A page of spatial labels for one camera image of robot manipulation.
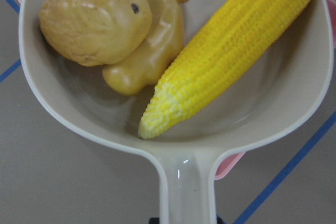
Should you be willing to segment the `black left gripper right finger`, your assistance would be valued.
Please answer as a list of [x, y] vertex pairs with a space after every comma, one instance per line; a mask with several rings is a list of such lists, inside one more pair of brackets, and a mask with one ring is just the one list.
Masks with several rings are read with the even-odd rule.
[[224, 224], [223, 220], [221, 219], [221, 217], [217, 216], [217, 224]]

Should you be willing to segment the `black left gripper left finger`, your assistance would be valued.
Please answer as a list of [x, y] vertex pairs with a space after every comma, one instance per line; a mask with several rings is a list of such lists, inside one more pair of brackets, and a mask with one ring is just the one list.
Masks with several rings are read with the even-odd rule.
[[149, 224], [160, 224], [160, 218], [159, 217], [152, 217], [149, 219]]

